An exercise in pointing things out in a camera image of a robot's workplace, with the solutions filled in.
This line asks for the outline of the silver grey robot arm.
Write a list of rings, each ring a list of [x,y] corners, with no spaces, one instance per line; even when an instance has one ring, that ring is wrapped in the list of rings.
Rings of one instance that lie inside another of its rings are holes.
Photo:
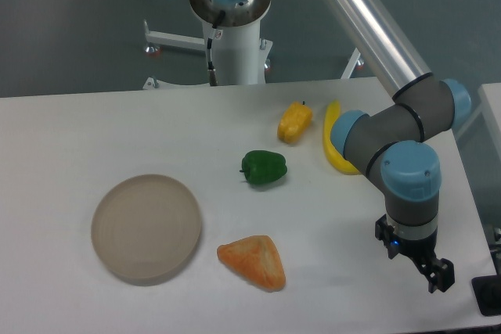
[[[430,291],[446,291],[455,281],[454,267],[434,252],[442,175],[427,140],[465,119],[470,96],[461,84],[433,75],[379,0],[324,1],[393,100],[373,116],[342,114],[330,141],[384,194],[386,213],[375,236],[389,257],[408,257]],[[203,24],[210,85],[263,82],[267,55],[259,27],[270,3],[190,0]]]

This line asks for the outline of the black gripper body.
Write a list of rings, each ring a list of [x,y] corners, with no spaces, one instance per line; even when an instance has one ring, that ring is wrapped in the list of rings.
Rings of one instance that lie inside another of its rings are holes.
[[[438,215],[425,224],[410,226],[397,222],[388,214],[375,223],[375,237],[384,244],[390,259],[401,254],[416,265],[438,262],[435,246],[438,233]]]

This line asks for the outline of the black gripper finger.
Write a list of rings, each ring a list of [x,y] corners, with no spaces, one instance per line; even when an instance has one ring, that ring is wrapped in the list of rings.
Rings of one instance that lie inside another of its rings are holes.
[[[455,272],[452,261],[434,258],[431,261],[429,274],[429,292],[446,292],[455,283]]]
[[[419,255],[410,257],[411,261],[416,266],[419,273],[421,273],[428,283],[428,292],[434,293],[438,287],[438,277],[434,268],[435,261],[437,260],[435,254]]]

